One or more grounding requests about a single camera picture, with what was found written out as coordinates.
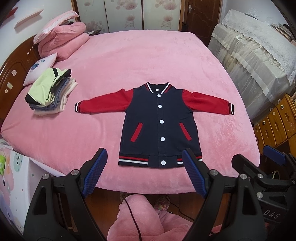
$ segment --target metal screw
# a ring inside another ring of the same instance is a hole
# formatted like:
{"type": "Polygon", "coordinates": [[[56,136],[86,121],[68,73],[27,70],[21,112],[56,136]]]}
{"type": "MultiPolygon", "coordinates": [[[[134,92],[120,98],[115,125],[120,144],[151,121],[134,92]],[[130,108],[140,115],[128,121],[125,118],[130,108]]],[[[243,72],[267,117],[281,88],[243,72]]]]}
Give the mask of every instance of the metal screw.
{"type": "Polygon", "coordinates": [[[71,175],[77,176],[79,174],[79,170],[75,169],[71,171],[71,175]]]}
{"type": "Polygon", "coordinates": [[[246,180],[248,177],[247,177],[246,174],[242,173],[242,174],[240,175],[240,178],[243,179],[243,180],[246,180]]]}
{"type": "Polygon", "coordinates": [[[262,192],[257,192],[256,196],[257,196],[257,198],[259,198],[259,199],[263,198],[263,194],[262,194],[262,192]]]}
{"type": "Polygon", "coordinates": [[[211,174],[212,176],[216,176],[216,175],[218,175],[218,171],[215,170],[215,169],[212,169],[212,170],[210,170],[210,174],[211,174]]]}
{"type": "Polygon", "coordinates": [[[42,176],[42,178],[43,178],[44,180],[48,179],[48,178],[49,178],[49,174],[44,174],[44,175],[42,176]]]}

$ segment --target black cable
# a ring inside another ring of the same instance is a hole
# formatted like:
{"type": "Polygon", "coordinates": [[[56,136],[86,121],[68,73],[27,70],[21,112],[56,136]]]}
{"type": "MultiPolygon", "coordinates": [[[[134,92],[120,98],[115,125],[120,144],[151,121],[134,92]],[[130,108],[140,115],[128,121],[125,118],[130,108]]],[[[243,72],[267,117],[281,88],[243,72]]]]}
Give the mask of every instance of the black cable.
{"type": "Polygon", "coordinates": [[[176,204],[173,204],[173,203],[169,200],[168,196],[165,195],[165,198],[170,202],[170,204],[172,204],[172,205],[174,205],[175,207],[177,207],[177,208],[179,209],[179,212],[180,212],[183,216],[185,216],[185,217],[191,219],[192,221],[195,221],[195,219],[193,219],[193,218],[191,218],[190,216],[188,216],[188,215],[182,213],[181,210],[180,210],[180,208],[179,208],[179,206],[177,206],[176,204]]]}
{"type": "Polygon", "coordinates": [[[138,227],[138,225],[137,225],[137,223],[136,223],[136,220],[135,220],[135,218],[134,218],[134,216],[133,216],[133,213],[132,213],[132,211],[131,211],[131,208],[130,208],[128,202],[126,201],[126,199],[124,199],[124,200],[125,200],[125,202],[126,202],[126,205],[128,206],[128,209],[130,210],[131,217],[133,218],[133,222],[135,223],[135,226],[136,226],[136,228],[137,228],[137,230],[138,230],[139,240],[142,241],[141,232],[140,232],[140,229],[139,229],[139,227],[138,227]]]}

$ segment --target green snack wrapper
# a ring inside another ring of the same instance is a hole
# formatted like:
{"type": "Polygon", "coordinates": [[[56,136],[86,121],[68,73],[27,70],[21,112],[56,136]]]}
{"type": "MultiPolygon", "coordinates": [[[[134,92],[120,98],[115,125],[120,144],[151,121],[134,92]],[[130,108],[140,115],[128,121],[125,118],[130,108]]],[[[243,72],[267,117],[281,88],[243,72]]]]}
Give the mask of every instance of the green snack wrapper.
{"type": "Polygon", "coordinates": [[[6,161],[6,157],[0,155],[0,174],[1,175],[4,174],[5,161],[6,161]]]}

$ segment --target striped cuff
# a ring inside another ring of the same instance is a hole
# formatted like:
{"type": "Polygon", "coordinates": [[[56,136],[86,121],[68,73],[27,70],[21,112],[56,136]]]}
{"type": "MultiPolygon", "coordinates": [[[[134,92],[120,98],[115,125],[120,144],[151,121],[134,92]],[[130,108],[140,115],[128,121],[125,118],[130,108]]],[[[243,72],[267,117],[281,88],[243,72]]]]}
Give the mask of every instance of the striped cuff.
{"type": "Polygon", "coordinates": [[[80,105],[80,103],[81,103],[81,102],[77,102],[77,103],[75,104],[75,112],[80,112],[80,111],[79,111],[79,105],[80,105]]]}
{"type": "Polygon", "coordinates": [[[229,114],[234,115],[234,104],[229,103],[229,114]]]}

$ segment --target blue gripper pad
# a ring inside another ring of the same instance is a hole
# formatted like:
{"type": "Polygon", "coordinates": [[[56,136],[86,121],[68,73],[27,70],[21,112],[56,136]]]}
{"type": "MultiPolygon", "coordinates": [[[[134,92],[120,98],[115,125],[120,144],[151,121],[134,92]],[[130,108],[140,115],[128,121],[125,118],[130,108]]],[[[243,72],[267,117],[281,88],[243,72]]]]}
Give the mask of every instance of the blue gripper pad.
{"type": "Polygon", "coordinates": [[[99,180],[99,177],[102,174],[102,171],[107,163],[108,155],[107,151],[103,149],[99,157],[95,160],[93,166],[91,167],[90,171],[86,175],[84,179],[84,186],[81,192],[83,198],[86,198],[89,194],[94,191],[96,184],[99,180]]]}
{"type": "Polygon", "coordinates": [[[263,147],[263,154],[280,166],[286,164],[285,155],[270,146],[263,147]]]}
{"type": "Polygon", "coordinates": [[[207,191],[205,189],[205,180],[186,150],[184,150],[182,153],[182,160],[195,191],[205,198],[207,195],[207,191]]]}

